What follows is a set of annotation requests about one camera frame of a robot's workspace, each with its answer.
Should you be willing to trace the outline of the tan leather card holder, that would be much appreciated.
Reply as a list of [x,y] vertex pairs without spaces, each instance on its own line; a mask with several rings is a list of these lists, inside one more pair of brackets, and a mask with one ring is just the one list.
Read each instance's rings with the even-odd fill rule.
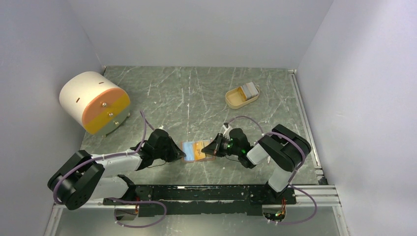
[[202,149],[212,142],[210,140],[181,142],[180,149],[185,153],[182,161],[185,163],[205,162],[215,160],[215,156],[202,152]]

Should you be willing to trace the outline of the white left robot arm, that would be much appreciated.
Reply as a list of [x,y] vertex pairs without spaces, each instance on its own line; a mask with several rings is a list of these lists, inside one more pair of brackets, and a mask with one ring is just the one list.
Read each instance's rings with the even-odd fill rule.
[[48,180],[47,186],[56,203],[68,210],[101,198],[118,199],[128,205],[139,197],[135,183],[125,172],[145,169],[157,159],[170,163],[185,156],[165,130],[155,129],[148,139],[122,152],[101,155],[85,150],[75,152]]

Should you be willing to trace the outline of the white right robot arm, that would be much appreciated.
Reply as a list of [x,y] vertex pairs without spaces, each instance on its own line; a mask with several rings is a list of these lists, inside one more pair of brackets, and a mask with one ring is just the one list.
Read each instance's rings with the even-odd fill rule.
[[266,183],[266,199],[276,204],[284,197],[298,169],[312,151],[306,139],[279,124],[251,145],[240,128],[227,128],[202,148],[202,152],[216,157],[235,155],[242,166],[252,169],[263,160],[270,158],[275,169]]

